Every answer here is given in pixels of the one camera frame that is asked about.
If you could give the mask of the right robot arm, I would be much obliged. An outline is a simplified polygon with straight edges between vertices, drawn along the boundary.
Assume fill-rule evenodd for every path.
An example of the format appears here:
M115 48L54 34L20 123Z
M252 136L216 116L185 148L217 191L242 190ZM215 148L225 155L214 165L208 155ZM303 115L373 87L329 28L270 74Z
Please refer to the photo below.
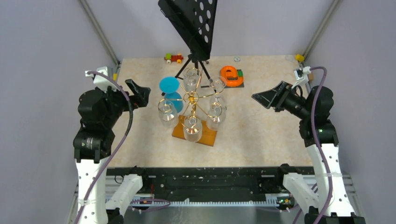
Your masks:
M266 109L288 111L300 119L299 133L313 164L317 191L302 174L287 168L274 179L279 192L289 191L304 214L306 224L364 224L356 214L345 188L339 165L339 139L329 119L333 92L314 86L308 97L296 94L291 84L282 81L271 90L254 93L252 98Z

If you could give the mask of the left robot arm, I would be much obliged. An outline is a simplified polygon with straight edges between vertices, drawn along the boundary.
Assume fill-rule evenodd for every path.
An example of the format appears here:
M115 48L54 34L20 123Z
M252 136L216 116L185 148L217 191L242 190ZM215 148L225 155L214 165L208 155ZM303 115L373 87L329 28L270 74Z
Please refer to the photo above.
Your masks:
M78 170L77 224L106 224L109 219L121 221L119 208L106 208L106 170L115 155L113 127L123 112L128 112L127 130L117 147L125 141L132 127L133 111L146 107L151 89L132 79L125 81L132 95L116 85L101 90L96 87L79 98L80 129L73 140Z

